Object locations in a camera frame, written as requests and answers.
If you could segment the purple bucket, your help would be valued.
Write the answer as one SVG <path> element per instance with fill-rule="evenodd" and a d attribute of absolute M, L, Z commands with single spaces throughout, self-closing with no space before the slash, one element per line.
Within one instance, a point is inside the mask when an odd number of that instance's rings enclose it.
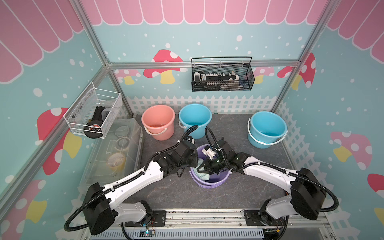
<path fill-rule="evenodd" d="M 200 147 L 197 148 L 198 167 L 200 167 L 201 164 L 204 163 L 204 160 L 208 157 L 203 153 L 204 148 L 207 146 L 209 146 L 209 145 L 208 144 L 201 145 Z M 191 167 L 190 175 L 191 175 L 193 181 L 198 186 L 200 186 L 201 188 L 213 189 L 213 188 L 217 188 L 220 185 L 222 185 L 229 178 L 230 172 L 228 170 L 223 170 L 223 171 L 219 172 L 219 174 L 213 173 L 212 175 L 210 175 L 210 174 L 205 174 L 205 173 L 199 173 L 197 171 L 197 168 Z"/>

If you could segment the pink plastic bucket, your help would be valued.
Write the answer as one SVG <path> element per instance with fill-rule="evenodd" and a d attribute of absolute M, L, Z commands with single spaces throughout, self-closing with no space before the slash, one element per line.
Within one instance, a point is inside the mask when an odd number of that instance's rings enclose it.
<path fill-rule="evenodd" d="M 142 115 L 145 131 L 155 140 L 165 141 L 174 134 L 176 114 L 167 105 L 155 105 L 148 108 Z"/>

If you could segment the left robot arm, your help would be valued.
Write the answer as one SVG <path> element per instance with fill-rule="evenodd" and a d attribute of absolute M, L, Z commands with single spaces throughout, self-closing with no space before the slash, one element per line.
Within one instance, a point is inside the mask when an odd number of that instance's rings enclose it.
<path fill-rule="evenodd" d="M 196 167 L 198 151 L 194 139 L 190 136 L 178 142 L 177 146 L 157 152 L 141 169 L 117 180 L 101 186 L 99 183 L 88 187 L 79 213 L 83 213 L 86 224 L 79 228 L 88 228 L 91 235 L 103 233 L 115 224 L 126 222 L 148 224 L 153 211 L 146 201 L 125 204 L 124 201 L 147 187 L 169 175 L 181 176 L 184 169 Z"/>

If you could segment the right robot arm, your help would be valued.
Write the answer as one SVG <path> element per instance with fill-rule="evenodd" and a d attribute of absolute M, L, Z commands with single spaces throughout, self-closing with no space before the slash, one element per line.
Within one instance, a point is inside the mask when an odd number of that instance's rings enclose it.
<path fill-rule="evenodd" d="M 291 215 L 300 215 L 308 220 L 318 218 L 326 191 L 319 187 L 319 181 L 310 170 L 284 169 L 249 154 L 236 153 L 225 140 L 203 147 L 202 154 L 203 162 L 197 168 L 199 173 L 238 172 L 267 181 L 287 192 L 279 199 L 267 199 L 252 217 L 253 221 L 270 226 L 275 220 Z"/>

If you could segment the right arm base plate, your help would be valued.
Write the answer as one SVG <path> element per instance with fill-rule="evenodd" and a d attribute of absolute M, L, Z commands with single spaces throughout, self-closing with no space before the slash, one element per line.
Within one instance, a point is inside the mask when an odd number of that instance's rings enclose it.
<path fill-rule="evenodd" d="M 247 223 L 247 226 L 275 226 L 283 227 L 285 225 L 285 220 L 283 218 L 274 219 L 266 212 L 260 210 L 245 210 L 244 217 Z"/>

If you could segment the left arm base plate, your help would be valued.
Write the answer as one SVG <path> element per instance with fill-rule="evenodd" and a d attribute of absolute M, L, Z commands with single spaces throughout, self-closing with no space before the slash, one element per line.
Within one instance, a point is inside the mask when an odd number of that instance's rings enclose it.
<path fill-rule="evenodd" d="M 164 227 L 166 222 L 166 215 L 166 211 L 152 211 L 138 223 L 125 222 L 125 227 Z"/>

